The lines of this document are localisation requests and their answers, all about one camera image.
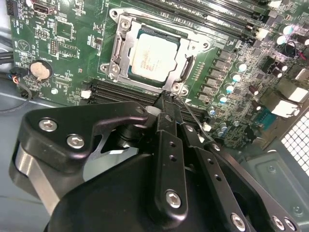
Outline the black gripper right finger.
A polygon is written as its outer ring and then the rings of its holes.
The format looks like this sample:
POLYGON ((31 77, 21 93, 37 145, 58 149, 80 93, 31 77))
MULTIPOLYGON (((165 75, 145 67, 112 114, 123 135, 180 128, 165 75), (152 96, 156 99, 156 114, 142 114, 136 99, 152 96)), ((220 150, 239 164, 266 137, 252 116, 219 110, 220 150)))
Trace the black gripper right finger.
POLYGON ((209 135, 179 122, 189 175, 189 214, 179 232, 298 232, 287 211, 209 135))

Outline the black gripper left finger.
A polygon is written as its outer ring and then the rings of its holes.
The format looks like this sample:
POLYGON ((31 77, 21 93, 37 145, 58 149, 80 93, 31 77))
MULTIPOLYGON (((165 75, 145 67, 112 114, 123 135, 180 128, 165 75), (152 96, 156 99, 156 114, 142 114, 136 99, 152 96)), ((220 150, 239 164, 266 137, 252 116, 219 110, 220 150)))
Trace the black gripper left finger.
POLYGON ((179 106, 161 93, 150 110, 135 101, 33 110, 21 121, 10 176, 52 216, 67 193, 137 155, 149 155, 150 202, 157 224, 188 214, 179 106))

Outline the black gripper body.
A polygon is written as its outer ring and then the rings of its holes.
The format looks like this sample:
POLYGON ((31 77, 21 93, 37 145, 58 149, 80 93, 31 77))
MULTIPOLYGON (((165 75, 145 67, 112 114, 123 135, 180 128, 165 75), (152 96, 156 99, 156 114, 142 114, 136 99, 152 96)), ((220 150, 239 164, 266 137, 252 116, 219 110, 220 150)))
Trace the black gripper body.
MULTIPOLYGON (((149 216, 151 165, 149 155, 137 155, 76 187, 58 203, 49 232, 162 232, 149 216)), ((178 232, 223 232, 205 181, 185 170, 188 215, 178 232)))

